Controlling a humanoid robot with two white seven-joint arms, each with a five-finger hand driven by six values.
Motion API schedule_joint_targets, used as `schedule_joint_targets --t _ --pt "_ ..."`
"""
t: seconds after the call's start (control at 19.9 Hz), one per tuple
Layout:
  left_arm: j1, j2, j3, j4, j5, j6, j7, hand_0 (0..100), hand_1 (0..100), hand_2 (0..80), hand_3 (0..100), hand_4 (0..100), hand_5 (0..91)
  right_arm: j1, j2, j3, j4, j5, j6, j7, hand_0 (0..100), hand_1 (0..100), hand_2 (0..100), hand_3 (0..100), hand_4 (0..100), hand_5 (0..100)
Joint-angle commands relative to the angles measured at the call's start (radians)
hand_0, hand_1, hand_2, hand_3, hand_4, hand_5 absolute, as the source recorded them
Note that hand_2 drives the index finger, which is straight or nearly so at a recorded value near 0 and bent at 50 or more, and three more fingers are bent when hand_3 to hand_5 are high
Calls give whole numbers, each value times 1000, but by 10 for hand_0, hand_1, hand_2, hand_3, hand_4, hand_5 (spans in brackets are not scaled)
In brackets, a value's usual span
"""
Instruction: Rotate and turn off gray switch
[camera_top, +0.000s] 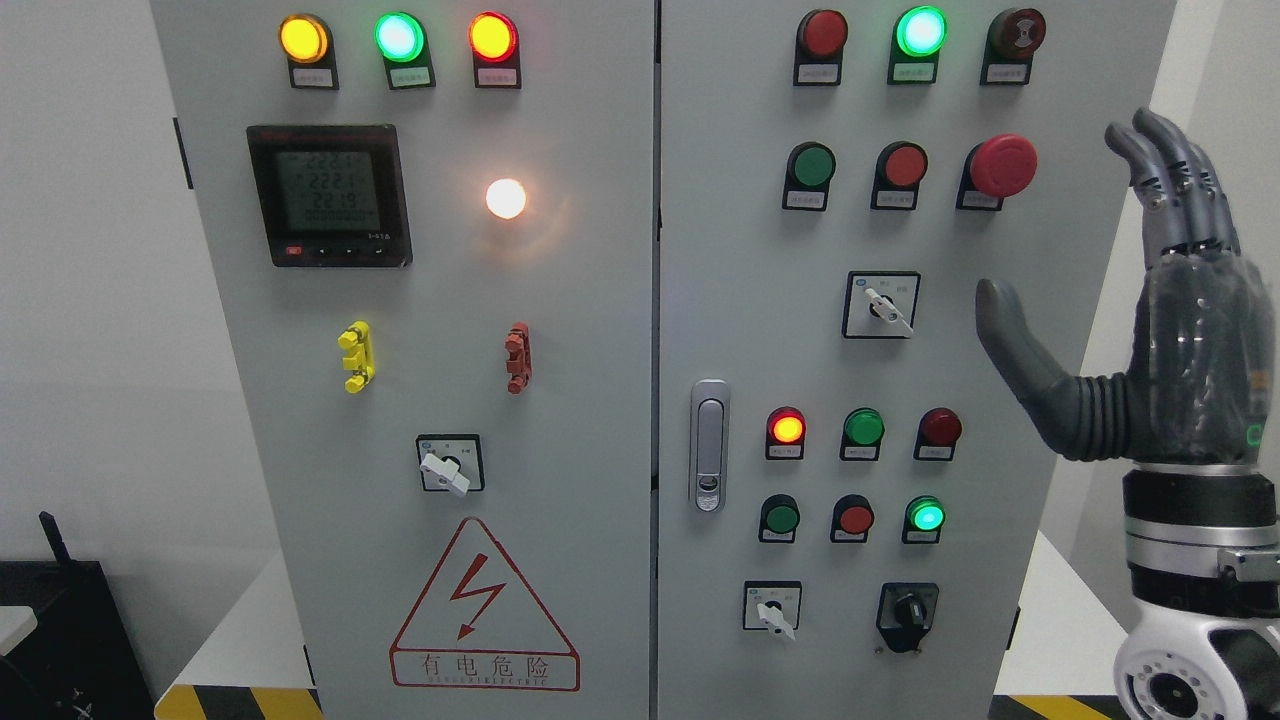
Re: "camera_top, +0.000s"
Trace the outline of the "gray robotic hand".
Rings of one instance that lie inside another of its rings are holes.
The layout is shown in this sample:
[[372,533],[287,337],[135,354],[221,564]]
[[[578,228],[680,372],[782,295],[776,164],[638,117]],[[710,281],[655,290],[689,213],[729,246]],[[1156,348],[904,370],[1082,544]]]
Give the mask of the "gray robotic hand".
[[1203,149],[1147,108],[1112,123],[1144,217],[1146,277],[1125,372],[1069,375],[1029,332],[1016,291],[983,279],[975,329],[1042,441],[1073,461],[1254,464],[1270,413],[1274,305],[1242,255]]

